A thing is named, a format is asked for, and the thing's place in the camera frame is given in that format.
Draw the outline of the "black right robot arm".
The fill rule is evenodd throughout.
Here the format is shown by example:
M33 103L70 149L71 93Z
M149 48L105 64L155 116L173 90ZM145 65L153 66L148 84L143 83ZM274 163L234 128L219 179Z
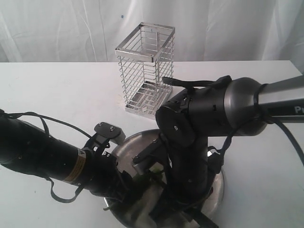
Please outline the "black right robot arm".
M276 124L299 158L304 157L285 126L304 120L303 76L270 84L230 76L215 81L162 80L182 87L182 91L162 104L155 116L166 155L163 164L167 186L154 215L165 209L188 211L202 204L235 136L256 136L268 124Z

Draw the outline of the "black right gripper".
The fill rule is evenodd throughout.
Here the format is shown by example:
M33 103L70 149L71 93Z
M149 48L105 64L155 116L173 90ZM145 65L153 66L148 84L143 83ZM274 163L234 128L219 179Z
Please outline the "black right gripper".
M208 143L195 142L189 147L167 144L165 148L171 162L167 183L172 210L180 212L203 202L214 180L208 163Z

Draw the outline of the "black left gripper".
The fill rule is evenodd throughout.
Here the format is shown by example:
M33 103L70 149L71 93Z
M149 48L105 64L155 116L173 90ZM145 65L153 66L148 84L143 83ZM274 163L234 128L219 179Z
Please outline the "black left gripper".
M85 175L84 189L95 196L122 202L133 186L133 178L126 171L119 171L117 157L105 150L93 152Z

